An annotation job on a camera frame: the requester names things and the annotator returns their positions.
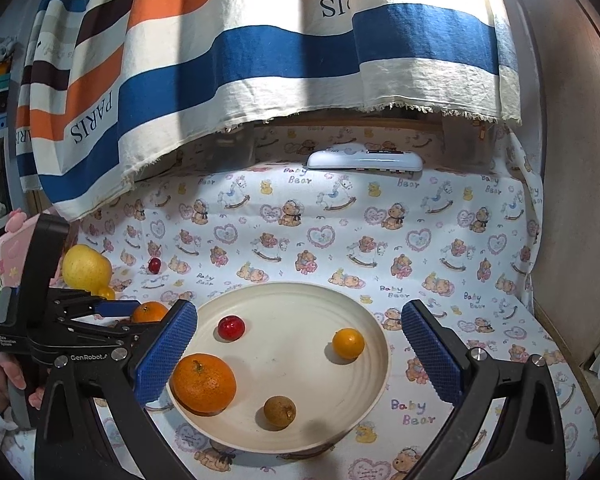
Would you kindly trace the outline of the dark red cherry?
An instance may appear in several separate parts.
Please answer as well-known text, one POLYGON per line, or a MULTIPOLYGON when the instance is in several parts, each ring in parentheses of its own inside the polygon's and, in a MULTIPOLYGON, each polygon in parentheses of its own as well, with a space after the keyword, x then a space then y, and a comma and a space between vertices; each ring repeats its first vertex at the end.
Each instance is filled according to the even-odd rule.
POLYGON ((147 270, 150 274, 159 274, 161 270, 161 260, 156 257, 151 258, 147 263, 147 270))

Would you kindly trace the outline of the baby bear patterned cloth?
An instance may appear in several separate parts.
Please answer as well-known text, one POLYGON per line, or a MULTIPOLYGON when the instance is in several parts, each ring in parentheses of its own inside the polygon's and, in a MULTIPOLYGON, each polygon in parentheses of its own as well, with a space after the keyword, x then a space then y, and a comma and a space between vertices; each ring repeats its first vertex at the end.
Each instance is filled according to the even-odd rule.
POLYGON ((339 130, 268 130, 251 169, 203 176, 190 162, 81 221, 79 242, 109 259, 121 298, 204 304, 254 284, 320 285, 366 307, 390 344, 384 396, 325 454, 294 460, 232 450, 161 399, 151 415, 176 455, 201 479, 403 478, 449 413, 402 334, 401 308, 419 298, 470 346, 514 362, 545 359, 566 475, 580 477, 600 442, 576 376, 532 312, 543 183, 516 136, 500 133, 484 168, 455 172, 440 162, 433 134, 347 130, 374 148, 422 156, 424 171, 402 176, 306 169, 320 136, 339 130), (147 270, 154 257, 157 275, 147 270))

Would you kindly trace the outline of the large orange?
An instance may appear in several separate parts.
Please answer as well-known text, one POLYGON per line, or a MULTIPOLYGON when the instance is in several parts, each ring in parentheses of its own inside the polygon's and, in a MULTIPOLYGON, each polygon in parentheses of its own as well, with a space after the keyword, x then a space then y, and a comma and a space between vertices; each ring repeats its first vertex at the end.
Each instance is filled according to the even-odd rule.
POLYGON ((131 322, 135 324, 160 322, 169 309, 159 301, 147 301, 140 304, 131 314, 131 322))

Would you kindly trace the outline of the small orange kumquat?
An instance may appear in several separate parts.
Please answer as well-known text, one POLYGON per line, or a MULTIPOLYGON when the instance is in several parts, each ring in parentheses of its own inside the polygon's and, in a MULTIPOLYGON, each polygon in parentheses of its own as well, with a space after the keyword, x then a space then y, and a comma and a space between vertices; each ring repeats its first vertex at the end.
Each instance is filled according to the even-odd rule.
POLYGON ((353 361, 362 354, 364 349, 364 336, 355 328, 342 328, 332 337, 332 350, 340 359, 353 361))

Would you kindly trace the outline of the wooden headboard panel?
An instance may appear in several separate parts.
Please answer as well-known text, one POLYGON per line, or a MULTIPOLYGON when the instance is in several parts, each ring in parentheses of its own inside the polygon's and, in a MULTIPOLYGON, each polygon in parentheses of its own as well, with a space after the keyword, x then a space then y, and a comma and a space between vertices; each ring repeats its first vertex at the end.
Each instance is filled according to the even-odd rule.
POLYGON ((579 364, 600 344, 600 8, 518 0, 539 70, 543 234, 539 308, 579 364))

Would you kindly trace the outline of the brown longan fruit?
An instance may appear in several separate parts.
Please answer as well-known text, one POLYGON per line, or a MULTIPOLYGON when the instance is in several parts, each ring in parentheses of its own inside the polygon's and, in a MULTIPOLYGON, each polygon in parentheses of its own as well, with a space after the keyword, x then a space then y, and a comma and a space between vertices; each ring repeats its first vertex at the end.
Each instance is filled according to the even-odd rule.
POLYGON ((286 396, 271 396, 262 408, 266 422, 276 429, 285 429, 294 422, 297 408, 286 396))

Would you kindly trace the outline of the orange with green stem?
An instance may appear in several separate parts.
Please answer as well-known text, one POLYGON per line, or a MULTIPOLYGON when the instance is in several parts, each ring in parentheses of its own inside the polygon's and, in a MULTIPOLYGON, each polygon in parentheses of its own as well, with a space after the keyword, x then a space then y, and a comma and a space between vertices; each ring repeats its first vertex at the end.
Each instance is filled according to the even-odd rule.
POLYGON ((183 406, 201 415, 225 410, 234 400, 237 382, 232 369, 217 356, 194 353, 178 362, 170 388, 183 406))

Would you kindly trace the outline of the small yellow kumquat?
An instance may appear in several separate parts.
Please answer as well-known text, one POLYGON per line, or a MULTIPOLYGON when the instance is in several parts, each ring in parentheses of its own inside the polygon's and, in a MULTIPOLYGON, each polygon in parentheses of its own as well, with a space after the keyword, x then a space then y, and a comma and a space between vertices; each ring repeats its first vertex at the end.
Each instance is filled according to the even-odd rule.
POLYGON ((103 300, 115 300, 116 292, 109 286, 102 286, 96 290, 95 295, 103 300))

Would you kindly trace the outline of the white remote control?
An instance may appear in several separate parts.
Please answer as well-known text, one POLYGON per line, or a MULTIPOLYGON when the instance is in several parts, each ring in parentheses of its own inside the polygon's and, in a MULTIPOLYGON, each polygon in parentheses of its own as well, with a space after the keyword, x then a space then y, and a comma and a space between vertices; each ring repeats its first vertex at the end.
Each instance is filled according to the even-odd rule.
POLYGON ((315 151, 308 157, 306 168, 419 172, 424 168, 424 162, 413 152, 382 146, 366 148, 364 144, 346 143, 315 151))

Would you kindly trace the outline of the pink toy box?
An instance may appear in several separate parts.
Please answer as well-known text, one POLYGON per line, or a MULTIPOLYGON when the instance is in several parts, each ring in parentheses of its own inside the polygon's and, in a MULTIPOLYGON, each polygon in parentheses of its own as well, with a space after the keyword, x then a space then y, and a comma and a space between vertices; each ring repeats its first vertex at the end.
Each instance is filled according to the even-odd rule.
POLYGON ((29 217, 21 209, 8 214, 0 237, 0 286, 17 287, 26 261, 34 228, 40 214, 29 217))

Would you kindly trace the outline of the striped Paris blanket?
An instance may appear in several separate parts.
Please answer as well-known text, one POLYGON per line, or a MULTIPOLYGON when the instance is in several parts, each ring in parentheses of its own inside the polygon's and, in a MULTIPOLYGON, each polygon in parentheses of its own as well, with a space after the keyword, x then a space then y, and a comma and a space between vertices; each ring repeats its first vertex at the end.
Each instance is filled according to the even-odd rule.
POLYGON ((202 136, 394 106, 519 122, 503 0, 40 0, 15 122, 20 183, 78 220, 202 136))

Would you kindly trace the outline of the yellow pear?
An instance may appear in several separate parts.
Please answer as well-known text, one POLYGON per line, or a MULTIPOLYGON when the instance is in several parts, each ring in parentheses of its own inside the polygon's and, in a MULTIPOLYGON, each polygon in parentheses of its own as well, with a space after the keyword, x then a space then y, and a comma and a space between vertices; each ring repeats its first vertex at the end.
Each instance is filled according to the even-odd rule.
POLYGON ((69 287, 97 294, 109 285, 112 266, 95 249, 79 244, 72 246, 64 255, 61 275, 69 287))

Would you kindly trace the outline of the red cherry tomato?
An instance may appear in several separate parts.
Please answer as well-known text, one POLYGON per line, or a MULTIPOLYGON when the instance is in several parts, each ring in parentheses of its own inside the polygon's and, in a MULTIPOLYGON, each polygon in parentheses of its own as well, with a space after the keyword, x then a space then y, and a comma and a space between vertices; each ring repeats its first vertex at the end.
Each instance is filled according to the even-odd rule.
POLYGON ((227 315, 219 320, 216 331, 222 340, 235 341, 242 338, 246 323, 237 315, 227 315))

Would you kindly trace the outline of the cream round plate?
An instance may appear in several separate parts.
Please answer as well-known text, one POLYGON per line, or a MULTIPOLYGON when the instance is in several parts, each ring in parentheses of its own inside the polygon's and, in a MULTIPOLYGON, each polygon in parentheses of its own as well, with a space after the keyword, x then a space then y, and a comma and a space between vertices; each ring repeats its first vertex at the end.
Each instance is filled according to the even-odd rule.
POLYGON ((385 391, 390 372, 385 333, 366 307, 336 290, 303 283, 253 285, 209 300, 197 314, 185 352, 222 359, 235 375, 236 396, 209 416, 189 411, 175 396, 171 400, 195 429, 219 444, 257 454, 312 451, 342 439, 385 391), (246 323, 242 338, 219 337, 216 326, 227 315, 246 323), (365 339, 353 361, 332 350, 332 337, 346 327, 365 339), (271 396, 296 404, 296 418, 285 429, 264 418, 271 396))

